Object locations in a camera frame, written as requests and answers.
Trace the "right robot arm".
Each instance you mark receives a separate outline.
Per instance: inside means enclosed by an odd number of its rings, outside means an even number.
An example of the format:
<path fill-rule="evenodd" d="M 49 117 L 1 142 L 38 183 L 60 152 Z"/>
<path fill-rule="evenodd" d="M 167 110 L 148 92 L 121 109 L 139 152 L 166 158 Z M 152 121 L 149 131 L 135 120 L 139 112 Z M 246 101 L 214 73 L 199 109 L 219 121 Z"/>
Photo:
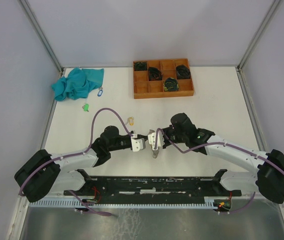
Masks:
<path fill-rule="evenodd" d="M 182 154 L 197 152 L 223 159 L 244 169 L 243 172 L 224 170 L 211 183 L 213 193 L 218 196 L 228 191 L 243 190 L 259 192 L 269 201 L 284 202 L 284 154 L 273 149 L 271 152 L 249 149 L 227 141 L 214 132 L 197 128 L 185 113 L 171 118 L 171 124 L 156 131 L 153 150 L 169 145 L 185 144 Z"/>

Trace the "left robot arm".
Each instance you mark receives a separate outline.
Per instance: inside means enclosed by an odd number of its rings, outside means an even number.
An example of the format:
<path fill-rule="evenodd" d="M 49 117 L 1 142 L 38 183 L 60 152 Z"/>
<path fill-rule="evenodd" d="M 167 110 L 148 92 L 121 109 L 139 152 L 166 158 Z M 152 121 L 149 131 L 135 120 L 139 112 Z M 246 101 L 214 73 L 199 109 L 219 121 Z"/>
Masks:
<path fill-rule="evenodd" d="M 37 151 L 15 174 L 14 179 L 22 188 L 29 202 L 41 200 L 48 194 L 66 190 L 78 191 L 87 195 L 92 190 L 92 182 L 84 172 L 85 168 L 94 168 L 111 158 L 112 151 L 130 149 L 132 139 L 137 135 L 120 135 L 115 126 L 108 126 L 88 151 L 52 155 L 45 149 Z"/>

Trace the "metal keyring organizer yellow handle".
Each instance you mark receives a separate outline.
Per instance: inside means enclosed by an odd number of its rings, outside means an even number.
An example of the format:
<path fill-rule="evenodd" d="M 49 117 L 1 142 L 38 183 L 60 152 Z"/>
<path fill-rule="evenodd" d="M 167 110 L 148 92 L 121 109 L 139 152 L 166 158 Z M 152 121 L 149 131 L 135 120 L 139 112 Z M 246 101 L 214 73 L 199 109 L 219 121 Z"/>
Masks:
<path fill-rule="evenodd" d="M 157 149 L 152 148 L 152 157 L 153 157 L 154 159 L 156 159 L 156 158 L 158 157 L 159 151 L 160 151 L 159 148 L 157 148 Z"/>

